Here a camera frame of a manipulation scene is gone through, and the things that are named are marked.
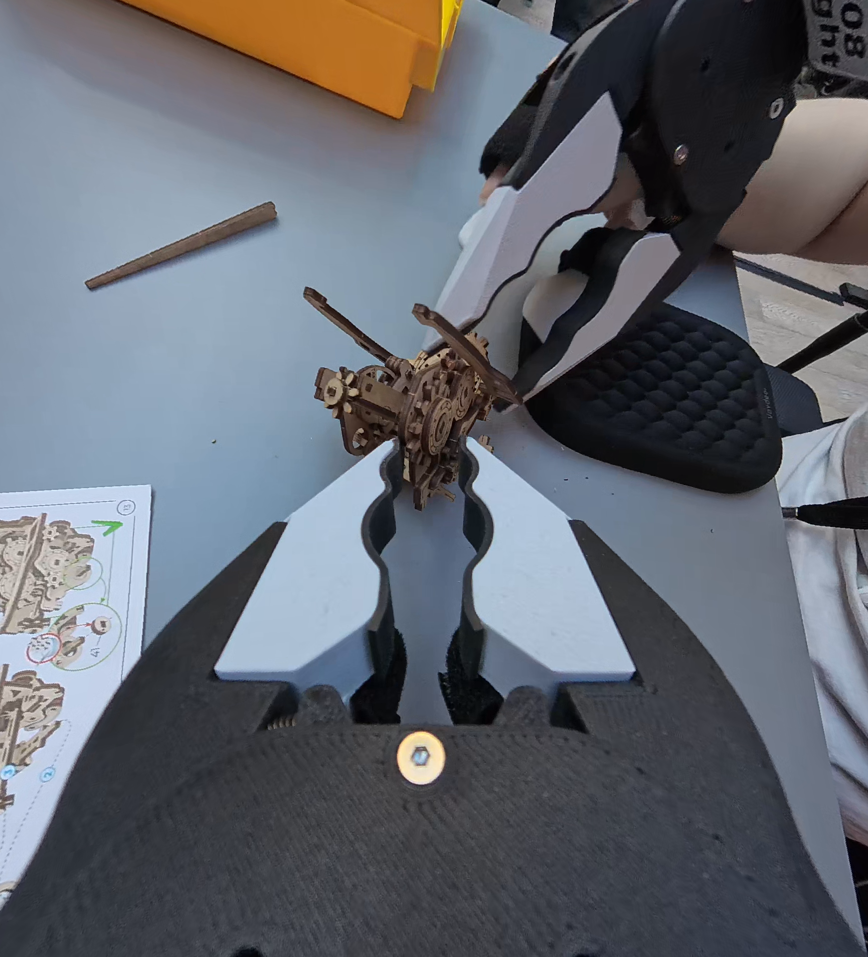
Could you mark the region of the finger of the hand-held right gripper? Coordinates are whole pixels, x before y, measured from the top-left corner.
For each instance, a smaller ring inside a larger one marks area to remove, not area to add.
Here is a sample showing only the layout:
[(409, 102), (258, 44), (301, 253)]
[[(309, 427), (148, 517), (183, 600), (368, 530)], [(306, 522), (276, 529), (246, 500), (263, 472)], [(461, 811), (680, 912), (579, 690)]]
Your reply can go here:
[(544, 237), (607, 193), (620, 136), (605, 93), (523, 186), (496, 187), (462, 230), (462, 253), (435, 310), (461, 331), (481, 319), (497, 292), (529, 268)]
[(524, 300), (518, 399), (530, 400), (612, 341), (679, 257), (668, 233), (584, 233)]

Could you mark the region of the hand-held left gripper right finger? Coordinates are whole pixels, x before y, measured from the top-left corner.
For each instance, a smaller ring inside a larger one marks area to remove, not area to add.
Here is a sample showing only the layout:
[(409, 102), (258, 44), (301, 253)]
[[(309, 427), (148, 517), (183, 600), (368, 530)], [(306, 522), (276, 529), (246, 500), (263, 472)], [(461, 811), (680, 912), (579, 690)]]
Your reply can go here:
[(448, 708), (499, 708), (519, 687), (625, 682), (635, 665), (569, 517), (478, 442), (462, 448), (460, 625), (441, 692)]

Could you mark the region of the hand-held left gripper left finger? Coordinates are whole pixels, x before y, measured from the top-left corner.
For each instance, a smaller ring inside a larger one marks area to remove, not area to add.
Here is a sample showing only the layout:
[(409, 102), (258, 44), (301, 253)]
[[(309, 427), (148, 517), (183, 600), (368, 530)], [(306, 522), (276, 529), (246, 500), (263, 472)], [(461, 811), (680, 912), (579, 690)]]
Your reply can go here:
[(394, 657), (389, 571), (402, 452), (382, 443), (285, 522), (258, 584), (214, 665), (226, 680), (304, 692), (333, 687), (344, 704)]

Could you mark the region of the wooden gear model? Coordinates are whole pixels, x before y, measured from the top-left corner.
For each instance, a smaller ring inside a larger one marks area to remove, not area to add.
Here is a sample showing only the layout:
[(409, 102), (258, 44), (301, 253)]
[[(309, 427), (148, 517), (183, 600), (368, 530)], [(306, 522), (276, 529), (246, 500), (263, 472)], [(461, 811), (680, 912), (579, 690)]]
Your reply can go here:
[(346, 451), (364, 457), (396, 439), (415, 509), (423, 510), (431, 496), (453, 499), (448, 486), (458, 480), (463, 440), (475, 422), (486, 420), (496, 402), (523, 402), (512, 381), (490, 365), (488, 340), (449, 330), (439, 313), (416, 304), (415, 318), (439, 332), (445, 345), (409, 360), (369, 338), (317, 290), (305, 288), (304, 298), (376, 360), (359, 370), (322, 367), (316, 378), (315, 397), (339, 421)]

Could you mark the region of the person's right forearm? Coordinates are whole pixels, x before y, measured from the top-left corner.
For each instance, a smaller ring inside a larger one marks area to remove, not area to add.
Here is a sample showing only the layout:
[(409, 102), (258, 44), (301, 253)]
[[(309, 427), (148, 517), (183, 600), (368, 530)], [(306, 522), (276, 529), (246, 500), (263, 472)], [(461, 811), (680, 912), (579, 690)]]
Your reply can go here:
[(868, 266), (868, 101), (800, 101), (718, 243)]

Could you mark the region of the model instruction booklet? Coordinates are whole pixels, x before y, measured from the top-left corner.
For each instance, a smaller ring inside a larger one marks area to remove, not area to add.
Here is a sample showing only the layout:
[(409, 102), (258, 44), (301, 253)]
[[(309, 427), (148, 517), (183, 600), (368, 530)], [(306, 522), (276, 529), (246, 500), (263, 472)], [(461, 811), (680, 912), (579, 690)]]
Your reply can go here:
[(150, 485), (0, 493), (0, 907), (143, 647)]

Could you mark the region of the person's right hand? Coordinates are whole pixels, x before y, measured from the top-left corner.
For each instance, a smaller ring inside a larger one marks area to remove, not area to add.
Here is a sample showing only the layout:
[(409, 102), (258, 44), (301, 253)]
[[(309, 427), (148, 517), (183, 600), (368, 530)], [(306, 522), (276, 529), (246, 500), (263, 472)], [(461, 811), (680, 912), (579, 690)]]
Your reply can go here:
[(638, 174), (624, 153), (619, 155), (610, 191), (590, 211), (605, 215), (607, 225), (613, 228), (643, 229), (649, 221), (643, 211), (643, 191)]

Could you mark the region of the black honeycomb cushion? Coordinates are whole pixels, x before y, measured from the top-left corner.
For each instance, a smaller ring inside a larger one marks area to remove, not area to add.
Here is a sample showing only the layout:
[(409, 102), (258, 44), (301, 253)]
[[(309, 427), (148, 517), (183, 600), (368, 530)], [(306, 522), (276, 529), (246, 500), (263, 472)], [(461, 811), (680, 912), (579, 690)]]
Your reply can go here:
[(781, 464), (766, 365), (743, 338), (675, 305), (657, 306), (525, 407), (585, 457), (710, 492), (750, 492)]

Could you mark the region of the black metal rod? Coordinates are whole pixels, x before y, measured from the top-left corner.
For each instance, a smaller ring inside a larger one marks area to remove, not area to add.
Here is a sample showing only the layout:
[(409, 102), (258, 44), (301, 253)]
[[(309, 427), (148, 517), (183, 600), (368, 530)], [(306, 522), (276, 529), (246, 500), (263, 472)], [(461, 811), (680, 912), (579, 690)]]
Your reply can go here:
[[(868, 306), (868, 291), (861, 287), (844, 283), (840, 286), (839, 292), (846, 305)], [(857, 341), (866, 333), (868, 333), (868, 309), (855, 313), (825, 332), (803, 350), (779, 363), (777, 368), (786, 373), (798, 372)]]

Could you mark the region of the yellow plastic bin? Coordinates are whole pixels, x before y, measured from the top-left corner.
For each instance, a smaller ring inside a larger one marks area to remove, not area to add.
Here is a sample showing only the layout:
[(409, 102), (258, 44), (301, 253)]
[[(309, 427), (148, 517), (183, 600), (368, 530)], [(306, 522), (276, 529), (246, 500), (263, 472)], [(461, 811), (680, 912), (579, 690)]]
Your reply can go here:
[(394, 119), (432, 91), (462, 1), (130, 1)]

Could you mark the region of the wooden stick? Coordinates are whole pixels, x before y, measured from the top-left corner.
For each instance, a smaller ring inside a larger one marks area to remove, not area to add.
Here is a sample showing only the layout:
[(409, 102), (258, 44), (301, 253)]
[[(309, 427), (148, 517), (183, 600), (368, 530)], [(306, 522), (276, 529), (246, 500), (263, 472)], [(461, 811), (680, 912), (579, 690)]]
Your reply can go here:
[(96, 290), (117, 281), (135, 276), (157, 266), (186, 257), (211, 245), (224, 242), (241, 233), (272, 223), (277, 218), (277, 208), (271, 201), (236, 214), (213, 224), (197, 233), (192, 233), (173, 243), (160, 247), (141, 257), (92, 277), (84, 282), (88, 290)]

